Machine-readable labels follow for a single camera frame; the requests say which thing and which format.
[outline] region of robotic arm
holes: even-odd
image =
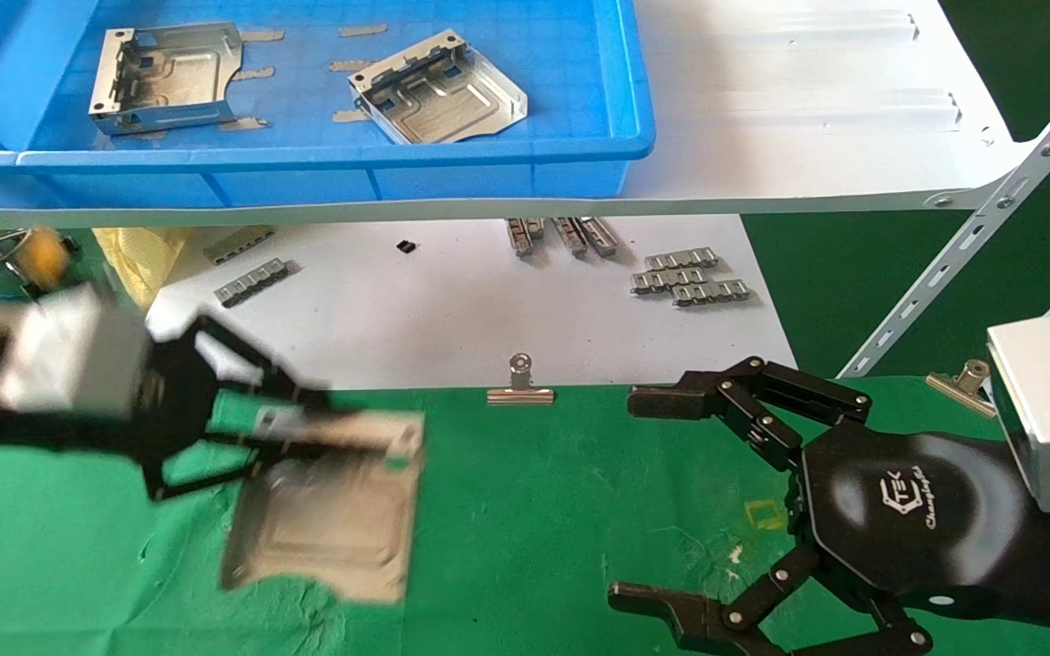
[[[217,378],[196,350],[201,334],[258,366],[261,383]],[[269,424],[250,435],[209,431],[220,390],[299,406],[308,422],[291,417],[284,431]],[[0,303],[0,445],[128,458],[141,467],[151,500],[249,478],[284,458],[316,458],[331,445],[304,428],[329,417],[328,392],[299,386],[210,316],[197,316],[174,340],[154,342],[141,316],[88,287],[37,303]],[[242,445],[249,458],[225,472],[167,482],[164,462],[198,441]]]
[[[807,445],[763,403],[830,426]],[[720,373],[689,371],[671,387],[631,390],[631,415],[723,421],[789,474],[796,548],[730,602],[616,583],[608,600],[663,618],[676,644],[716,655],[778,656],[759,631],[808,578],[874,618],[878,631],[796,656],[916,655],[933,640],[905,610],[1050,627],[1050,514],[1007,445],[947,432],[866,427],[870,399],[751,357]]]

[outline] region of sheet metal part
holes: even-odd
[[[242,49],[231,22],[108,29],[88,113],[104,134],[233,121],[225,89]]]
[[[991,377],[991,365],[981,360],[968,360],[958,377],[943,377],[942,374],[930,374],[926,383],[957,400],[979,415],[991,419],[995,417],[995,406],[979,396],[979,389],[987,378]]]
[[[267,66],[264,69],[257,70],[238,70],[233,73],[233,82],[242,82],[242,80],[261,80],[264,78],[274,78],[274,66]]]
[[[287,38],[285,29],[249,29],[242,31],[242,43],[270,43]]]
[[[488,390],[488,405],[553,405],[553,390],[533,386],[533,358],[520,353],[508,358],[509,386],[507,390]]]
[[[650,271],[666,271],[670,269],[688,269],[689,267],[708,267],[720,264],[720,256],[709,248],[692,249],[689,251],[675,251],[674,253],[663,253],[658,256],[646,258],[646,269]]]
[[[223,123],[217,125],[217,129],[220,132],[245,132],[247,129],[262,129],[269,128],[270,121],[261,120],[257,117],[243,117],[238,118],[236,121],[230,121],[230,123]]]
[[[397,144],[453,144],[528,115],[528,96],[450,29],[349,80],[355,104]]]
[[[528,232],[529,239],[542,239],[545,237],[545,219],[526,218],[525,232]]]
[[[674,294],[674,304],[679,308],[746,301],[751,298],[751,291],[742,279],[719,279],[716,282],[702,282],[699,285],[672,287],[671,294]]]
[[[369,37],[371,34],[387,31],[387,24],[361,24],[354,26],[341,26],[338,28],[338,37]]]
[[[261,291],[266,290],[267,287],[275,285],[281,279],[287,279],[298,272],[299,266],[296,262],[274,258],[230,282],[229,285],[213,291],[213,295],[217,296],[222,308],[233,308],[238,303],[246,302],[254,295],[261,294]]]
[[[207,246],[201,253],[213,266],[217,266],[236,258],[239,254],[249,251],[254,246],[273,236],[273,225],[248,225],[246,228],[220,239],[215,245]]]
[[[223,589],[307,576],[342,600],[403,600],[424,469],[424,415],[362,410],[308,420],[300,411],[268,408],[255,427],[254,437],[262,436],[302,436],[342,448],[317,461],[280,462],[243,485],[222,563]]]
[[[524,218],[505,219],[505,228],[508,229],[508,241],[513,246],[517,257],[526,257],[533,254],[533,239],[529,236],[528,226]]]
[[[559,216],[553,219],[558,227],[558,235],[562,235],[566,248],[574,257],[583,257],[586,254],[586,237],[583,236],[583,229],[579,228],[578,219],[568,216]]]
[[[658,294],[670,292],[672,287],[699,285],[708,282],[702,269],[675,269],[672,271],[645,271],[630,277],[631,294]]]
[[[596,216],[583,216],[578,219],[579,228],[583,229],[583,235],[589,245],[594,248],[598,257],[609,258],[618,252],[618,240],[610,232],[610,229],[602,224],[602,219]]]

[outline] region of green cloth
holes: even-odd
[[[875,428],[999,439],[994,421],[920,379],[857,385],[874,396]],[[490,408],[482,390],[338,398],[426,411],[404,606],[337,604],[296,578],[222,592],[236,486],[151,506],[126,461],[0,448],[0,653],[668,655],[663,623],[605,605],[610,581],[730,600],[791,547],[779,521],[783,474],[718,421],[626,416],[622,387],[562,389],[553,407]],[[217,421],[247,416],[228,403]],[[176,465],[230,457],[200,447]],[[1045,628],[916,615],[934,653],[1050,653]],[[870,627],[810,583],[765,630],[801,647]]]

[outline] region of silver metal bracket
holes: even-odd
[[[351,76],[356,107],[397,144],[453,144],[528,115],[528,96],[445,29]]]
[[[751,291],[742,279],[718,279],[716,282],[702,282],[699,285],[672,287],[671,294],[674,294],[674,304],[678,308],[746,301],[751,298]]]
[[[720,264],[720,256],[712,249],[692,249],[663,253],[646,258],[646,269],[651,271],[667,271],[672,269],[688,269],[689,267],[712,267]]]
[[[88,113],[104,134],[233,121],[225,88],[240,67],[231,22],[108,29]]]
[[[316,418],[297,408],[264,408],[254,437],[342,449],[317,461],[280,462],[243,485],[222,587],[309,576],[344,600],[404,598],[424,469],[424,414]]]
[[[979,396],[980,387],[983,387],[983,383],[989,377],[991,377],[991,365],[981,360],[968,360],[958,377],[930,374],[926,377],[926,383],[971,410],[978,411],[979,415],[991,419],[995,416],[995,406]]]
[[[583,229],[579,227],[578,220],[570,216],[559,216],[553,219],[558,227],[558,235],[562,236],[562,241],[566,248],[570,249],[570,254],[574,257],[583,257],[586,254],[586,237],[583,236]]]
[[[509,386],[507,390],[488,390],[488,405],[553,405],[553,390],[533,386],[533,358],[520,353],[508,360]]]
[[[1034,139],[1032,150],[1020,166],[998,184],[983,207],[971,213],[950,241],[939,251],[914,285],[899,299],[886,319],[874,330],[838,374],[838,378],[856,378],[869,374],[894,343],[901,339],[909,325],[925,312],[938,295],[950,284],[959,271],[987,245],[991,235],[1003,228],[1005,220],[1032,194],[1050,174],[1050,123]]]

